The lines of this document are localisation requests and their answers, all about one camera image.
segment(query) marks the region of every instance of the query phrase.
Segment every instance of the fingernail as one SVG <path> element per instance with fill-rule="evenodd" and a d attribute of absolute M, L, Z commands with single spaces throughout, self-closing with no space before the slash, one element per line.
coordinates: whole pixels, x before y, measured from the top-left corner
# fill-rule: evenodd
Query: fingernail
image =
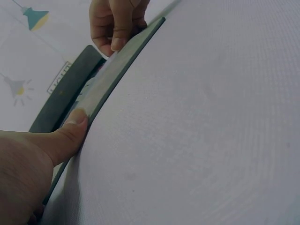
<path fill-rule="evenodd" d="M 65 124 L 81 124 L 87 118 L 86 112 L 82 108 L 74 109 L 69 117 L 67 118 Z"/>
<path fill-rule="evenodd" d="M 126 40 L 124 38 L 118 38 L 118 37 L 114 38 L 112 40 L 112 50 L 113 51 L 120 50 L 121 48 L 124 47 L 125 43 L 126 43 Z"/>

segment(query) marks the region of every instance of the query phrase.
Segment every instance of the white fabric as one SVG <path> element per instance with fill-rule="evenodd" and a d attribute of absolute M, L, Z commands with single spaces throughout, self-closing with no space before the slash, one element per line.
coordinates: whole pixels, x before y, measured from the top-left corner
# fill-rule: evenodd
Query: white fabric
<path fill-rule="evenodd" d="M 300 1 L 184 0 L 59 181 L 43 225 L 300 223 Z"/>

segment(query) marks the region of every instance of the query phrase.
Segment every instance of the white textured surface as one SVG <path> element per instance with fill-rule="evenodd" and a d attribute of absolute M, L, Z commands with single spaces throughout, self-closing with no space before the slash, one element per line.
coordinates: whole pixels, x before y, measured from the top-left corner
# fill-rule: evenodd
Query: white textured surface
<path fill-rule="evenodd" d="M 300 224 L 299 15 L 298 0 L 181 2 L 42 224 Z"/>

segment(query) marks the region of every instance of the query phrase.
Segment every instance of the hand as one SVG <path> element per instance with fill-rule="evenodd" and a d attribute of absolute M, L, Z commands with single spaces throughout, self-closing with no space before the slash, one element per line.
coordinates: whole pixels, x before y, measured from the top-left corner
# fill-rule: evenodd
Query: hand
<path fill-rule="evenodd" d="M 144 16 L 149 1 L 92 0 L 91 38 L 103 54 L 111 56 L 121 50 L 132 35 L 147 27 Z"/>
<path fill-rule="evenodd" d="M 79 149 L 88 119 L 74 110 L 50 134 L 0 131 L 0 224 L 35 224 L 49 191 L 53 168 Z"/>

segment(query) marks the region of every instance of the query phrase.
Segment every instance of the light bulb drawing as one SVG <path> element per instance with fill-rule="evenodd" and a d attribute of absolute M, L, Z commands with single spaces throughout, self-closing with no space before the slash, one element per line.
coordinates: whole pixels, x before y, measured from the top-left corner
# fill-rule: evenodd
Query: light bulb drawing
<path fill-rule="evenodd" d="M 36 11 L 31 7 L 23 7 L 15 0 L 12 0 L 17 6 L 21 8 L 24 16 L 27 16 L 28 28 L 30 31 L 35 31 L 40 29 L 49 18 L 49 11 Z"/>
<path fill-rule="evenodd" d="M 12 97 L 15 100 L 14 106 L 16 106 L 18 101 L 20 101 L 21 104 L 24 106 L 25 98 L 27 98 L 28 100 L 32 100 L 32 98 L 28 95 L 28 92 L 34 90 L 33 88 L 29 87 L 31 79 L 27 81 L 26 80 L 13 81 L 9 77 L 4 76 L 2 73 L 0 73 L 0 76 L 3 77 L 3 81 L 10 87 Z"/>

